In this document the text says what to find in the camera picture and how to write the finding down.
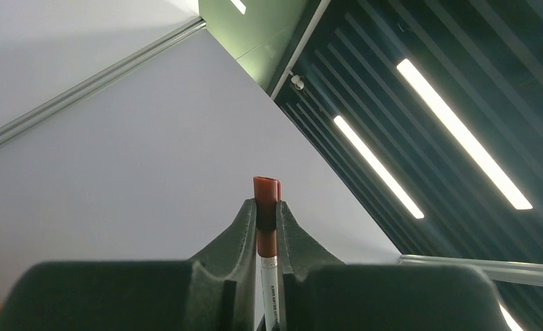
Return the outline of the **dark red marker cap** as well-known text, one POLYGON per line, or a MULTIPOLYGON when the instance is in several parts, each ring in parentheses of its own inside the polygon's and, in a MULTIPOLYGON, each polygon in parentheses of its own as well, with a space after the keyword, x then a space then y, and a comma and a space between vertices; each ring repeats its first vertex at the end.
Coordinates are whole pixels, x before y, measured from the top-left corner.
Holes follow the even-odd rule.
POLYGON ((256 203, 257 253, 263 258, 276 257, 276 208, 282 195, 281 182, 268 177, 254 177, 253 186, 256 203))

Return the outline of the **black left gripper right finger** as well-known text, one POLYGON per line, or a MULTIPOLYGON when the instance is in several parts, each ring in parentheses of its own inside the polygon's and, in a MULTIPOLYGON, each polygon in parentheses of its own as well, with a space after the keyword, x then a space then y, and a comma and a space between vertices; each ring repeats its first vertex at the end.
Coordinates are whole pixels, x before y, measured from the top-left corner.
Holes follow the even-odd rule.
POLYGON ((282 330, 508 330, 492 281, 460 265, 347 264, 276 207, 282 330))

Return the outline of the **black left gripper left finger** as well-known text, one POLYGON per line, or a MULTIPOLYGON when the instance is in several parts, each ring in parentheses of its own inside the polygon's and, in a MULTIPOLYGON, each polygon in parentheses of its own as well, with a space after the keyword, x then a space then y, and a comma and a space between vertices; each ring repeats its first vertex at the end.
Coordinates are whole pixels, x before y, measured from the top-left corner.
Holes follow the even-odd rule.
POLYGON ((27 270, 0 311, 0 330, 252 330, 253 199, 185 260, 49 261, 27 270))

